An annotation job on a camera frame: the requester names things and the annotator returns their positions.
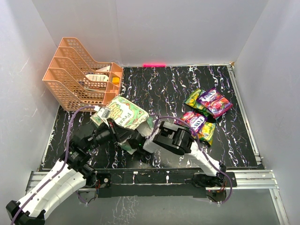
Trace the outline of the green Fox's candy bag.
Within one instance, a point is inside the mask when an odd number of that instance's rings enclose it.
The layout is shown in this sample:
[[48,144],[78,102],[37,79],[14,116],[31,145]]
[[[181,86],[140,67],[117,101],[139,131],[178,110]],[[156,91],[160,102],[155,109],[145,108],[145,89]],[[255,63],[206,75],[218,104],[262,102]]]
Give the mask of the green Fox's candy bag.
[[205,117],[210,117],[210,118],[213,118],[213,119],[215,118],[214,115],[209,110],[207,110],[206,108],[203,108],[201,110],[201,112],[203,113],[203,115]]

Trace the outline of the purple Fox's berries candy bag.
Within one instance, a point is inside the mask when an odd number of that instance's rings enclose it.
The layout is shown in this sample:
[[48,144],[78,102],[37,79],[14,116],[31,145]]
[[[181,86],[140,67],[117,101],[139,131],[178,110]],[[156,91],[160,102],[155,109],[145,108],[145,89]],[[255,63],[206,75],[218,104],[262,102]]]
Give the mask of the purple Fox's berries candy bag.
[[233,106],[215,87],[201,94],[197,102],[202,104],[215,119],[221,117]]

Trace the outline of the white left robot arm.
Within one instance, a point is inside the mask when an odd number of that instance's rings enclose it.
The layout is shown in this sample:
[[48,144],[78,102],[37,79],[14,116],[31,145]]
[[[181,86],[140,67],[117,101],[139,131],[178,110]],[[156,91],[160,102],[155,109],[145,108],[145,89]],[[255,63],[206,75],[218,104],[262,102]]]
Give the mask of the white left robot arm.
[[6,205],[13,225],[43,225],[47,217],[70,195],[82,187],[99,184],[96,170],[88,165],[89,150],[108,141],[121,143],[133,137],[135,130],[110,120],[95,128],[85,124],[67,137],[66,150],[48,174],[24,197]]

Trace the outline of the green spring tea candy bag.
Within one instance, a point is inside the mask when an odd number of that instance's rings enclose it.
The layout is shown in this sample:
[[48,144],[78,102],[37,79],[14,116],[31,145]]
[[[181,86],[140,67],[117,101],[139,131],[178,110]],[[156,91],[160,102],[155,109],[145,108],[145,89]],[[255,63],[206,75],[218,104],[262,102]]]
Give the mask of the green spring tea candy bag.
[[207,112],[206,108],[197,101],[198,97],[200,95],[202,95],[203,93],[205,93],[205,90],[202,89],[196,89],[195,91],[193,91],[190,96],[185,100],[185,104],[198,110],[201,112]]

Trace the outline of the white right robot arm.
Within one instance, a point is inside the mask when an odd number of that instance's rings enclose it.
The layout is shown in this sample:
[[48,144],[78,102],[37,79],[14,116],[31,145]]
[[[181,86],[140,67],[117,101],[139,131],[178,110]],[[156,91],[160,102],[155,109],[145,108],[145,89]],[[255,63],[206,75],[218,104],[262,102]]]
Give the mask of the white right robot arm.
[[191,154],[200,162],[202,170],[193,175],[194,185],[209,188],[225,186],[226,167],[199,149],[200,141],[192,136],[194,133],[191,127],[163,121],[149,136],[143,136],[136,129],[127,142],[131,149],[140,150],[143,153],[152,154],[159,149],[179,156]]

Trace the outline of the red candy bag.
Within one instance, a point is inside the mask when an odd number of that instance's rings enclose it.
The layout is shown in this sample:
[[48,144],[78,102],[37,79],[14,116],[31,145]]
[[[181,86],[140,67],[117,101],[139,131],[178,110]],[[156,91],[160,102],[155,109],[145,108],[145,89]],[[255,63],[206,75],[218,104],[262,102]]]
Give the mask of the red candy bag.
[[198,137],[201,136],[201,130],[205,122],[207,121],[206,116],[193,111],[186,112],[183,116],[180,117],[180,119],[189,124],[192,127],[192,129],[197,133]]

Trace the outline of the green paper gift bag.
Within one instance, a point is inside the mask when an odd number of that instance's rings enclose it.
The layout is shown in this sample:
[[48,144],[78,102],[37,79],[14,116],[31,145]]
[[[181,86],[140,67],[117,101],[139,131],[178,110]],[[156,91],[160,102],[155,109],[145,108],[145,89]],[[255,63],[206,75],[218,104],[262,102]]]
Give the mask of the green paper gift bag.
[[[116,124],[123,128],[129,128],[132,130],[136,129],[143,137],[151,134],[153,130],[152,118],[145,110],[130,102],[126,98],[116,96],[105,107],[111,110],[107,120],[111,118],[116,122]],[[98,127],[99,125],[95,122],[93,115],[90,119]]]

